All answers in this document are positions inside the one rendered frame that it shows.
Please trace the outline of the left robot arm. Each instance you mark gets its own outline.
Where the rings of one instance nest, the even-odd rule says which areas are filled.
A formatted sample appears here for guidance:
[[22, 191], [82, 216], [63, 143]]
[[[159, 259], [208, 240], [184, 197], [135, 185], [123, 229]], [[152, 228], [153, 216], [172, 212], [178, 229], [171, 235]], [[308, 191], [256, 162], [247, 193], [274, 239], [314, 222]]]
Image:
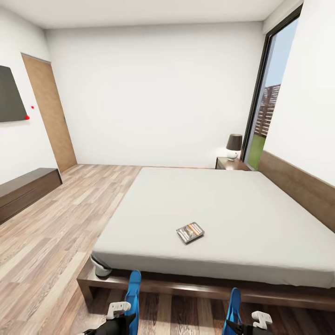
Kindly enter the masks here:
[[131, 309], [129, 302], [114, 302], [109, 306], [106, 322], [97, 329], [89, 329], [79, 335], [129, 335], [130, 324], [136, 318], [136, 313], [119, 315], [117, 312], [124, 312]]

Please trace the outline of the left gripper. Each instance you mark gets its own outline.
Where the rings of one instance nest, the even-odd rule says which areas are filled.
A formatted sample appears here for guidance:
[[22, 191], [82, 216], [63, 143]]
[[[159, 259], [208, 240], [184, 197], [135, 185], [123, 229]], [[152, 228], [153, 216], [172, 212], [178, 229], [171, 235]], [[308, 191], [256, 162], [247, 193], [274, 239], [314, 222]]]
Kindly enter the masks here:
[[136, 318], [136, 313], [128, 315], [120, 315], [119, 318], [114, 318], [112, 320], [106, 319], [106, 322], [102, 324], [106, 330], [107, 335], [129, 335], [130, 334], [130, 324]]

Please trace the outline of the sandal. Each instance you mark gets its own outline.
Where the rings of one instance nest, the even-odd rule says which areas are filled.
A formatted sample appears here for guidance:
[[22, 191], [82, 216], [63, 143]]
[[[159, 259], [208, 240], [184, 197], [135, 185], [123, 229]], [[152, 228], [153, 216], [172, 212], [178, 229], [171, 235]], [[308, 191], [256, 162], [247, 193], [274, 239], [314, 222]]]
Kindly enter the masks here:
[[131, 304], [131, 309], [124, 311], [124, 315], [130, 316], [133, 313], [136, 313], [136, 318], [130, 324], [130, 334], [137, 335], [138, 326], [139, 326], [139, 290], [141, 284], [141, 273], [136, 270], [133, 271], [130, 275], [128, 293], [126, 294], [126, 302]]
[[[241, 303], [241, 292], [238, 288], [233, 288], [230, 296], [227, 320], [239, 323], [239, 309]], [[225, 322], [222, 335], [237, 335]]]

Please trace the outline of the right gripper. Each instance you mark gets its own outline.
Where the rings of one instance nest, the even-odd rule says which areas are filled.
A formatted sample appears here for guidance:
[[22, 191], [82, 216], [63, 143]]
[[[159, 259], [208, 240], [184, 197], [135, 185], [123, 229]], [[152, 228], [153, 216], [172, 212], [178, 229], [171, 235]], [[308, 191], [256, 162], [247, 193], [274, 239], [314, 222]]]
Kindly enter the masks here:
[[260, 327], [254, 327], [251, 324], [247, 323], [235, 323], [231, 320], [226, 320], [226, 323], [231, 327], [231, 329], [237, 335], [273, 335], [269, 333], [267, 330], [262, 329]]

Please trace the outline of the hardback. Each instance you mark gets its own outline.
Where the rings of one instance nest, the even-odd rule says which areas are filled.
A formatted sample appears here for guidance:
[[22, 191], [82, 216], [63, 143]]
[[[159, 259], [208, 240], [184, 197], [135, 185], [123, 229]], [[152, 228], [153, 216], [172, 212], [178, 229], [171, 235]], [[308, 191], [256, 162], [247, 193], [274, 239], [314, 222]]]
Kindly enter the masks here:
[[176, 230], [185, 243], [204, 235], [204, 230], [196, 223], [190, 223]]

